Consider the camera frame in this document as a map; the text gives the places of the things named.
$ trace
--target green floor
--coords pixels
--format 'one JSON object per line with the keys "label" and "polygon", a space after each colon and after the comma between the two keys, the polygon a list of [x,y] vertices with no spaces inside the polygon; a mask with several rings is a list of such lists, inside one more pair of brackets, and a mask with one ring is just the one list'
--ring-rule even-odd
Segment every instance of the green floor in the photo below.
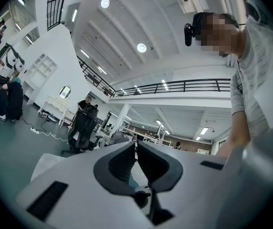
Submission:
{"label": "green floor", "polygon": [[[40,124],[45,119],[38,116],[38,108],[34,105],[26,105],[25,100],[23,109],[22,117],[28,123],[32,123],[36,129],[40,129]],[[66,126],[60,128],[58,123],[46,122],[43,127],[47,130],[47,134],[52,132],[57,138],[67,138]],[[22,119],[15,123],[0,120],[0,189],[3,195],[11,199],[15,199],[30,182],[33,170],[42,154],[60,156],[62,149],[69,148],[66,142],[51,136],[35,134],[30,128],[31,126],[26,125]]]}

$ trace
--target man's arm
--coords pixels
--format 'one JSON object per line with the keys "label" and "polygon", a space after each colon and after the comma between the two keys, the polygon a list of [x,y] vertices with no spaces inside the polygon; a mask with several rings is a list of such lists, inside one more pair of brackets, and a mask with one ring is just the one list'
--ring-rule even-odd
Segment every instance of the man's arm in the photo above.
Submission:
{"label": "man's arm", "polygon": [[3,89],[3,90],[8,90],[7,84],[4,84],[4,85],[2,86],[2,89]]}
{"label": "man's arm", "polygon": [[220,147],[217,154],[221,157],[229,157],[232,150],[238,146],[247,145],[250,141],[246,113],[236,112],[232,115],[232,129],[228,139]]}

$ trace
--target black pants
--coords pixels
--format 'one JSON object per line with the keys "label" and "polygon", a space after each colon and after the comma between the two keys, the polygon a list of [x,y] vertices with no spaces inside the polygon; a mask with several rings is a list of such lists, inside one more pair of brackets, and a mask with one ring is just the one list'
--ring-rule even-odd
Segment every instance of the black pants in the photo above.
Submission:
{"label": "black pants", "polygon": [[9,101],[7,93],[4,89],[0,90],[0,115],[6,115],[9,108]]}

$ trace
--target white cable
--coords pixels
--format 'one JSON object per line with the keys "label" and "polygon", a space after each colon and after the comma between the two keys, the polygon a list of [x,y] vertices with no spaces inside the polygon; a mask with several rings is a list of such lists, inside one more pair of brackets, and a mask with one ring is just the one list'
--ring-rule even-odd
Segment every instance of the white cable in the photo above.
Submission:
{"label": "white cable", "polygon": [[39,134],[44,134],[44,135],[46,135],[46,136],[51,135],[51,136],[52,136],[53,138],[55,138],[56,140],[62,140],[63,142],[66,141],[66,143],[69,144],[67,139],[63,140],[62,138],[57,138],[56,135],[52,134],[51,132],[50,132],[48,135],[47,135],[46,133],[44,133],[44,132],[39,132]]}

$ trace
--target floor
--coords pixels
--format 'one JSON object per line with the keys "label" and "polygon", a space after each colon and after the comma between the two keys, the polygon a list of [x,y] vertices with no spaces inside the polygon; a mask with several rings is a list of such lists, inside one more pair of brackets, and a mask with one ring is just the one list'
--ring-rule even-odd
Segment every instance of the floor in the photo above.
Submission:
{"label": "floor", "polygon": [[[44,122],[38,116],[38,108],[23,103],[23,118],[32,123],[35,129],[41,129]],[[46,122],[43,127],[55,134],[57,138],[66,139],[67,127],[59,127],[58,123]],[[62,149],[68,149],[66,142],[56,140],[51,136],[35,134],[22,119],[13,123],[0,120],[0,192],[4,196],[15,199],[17,194],[30,182],[34,168],[44,153],[59,155]]]}

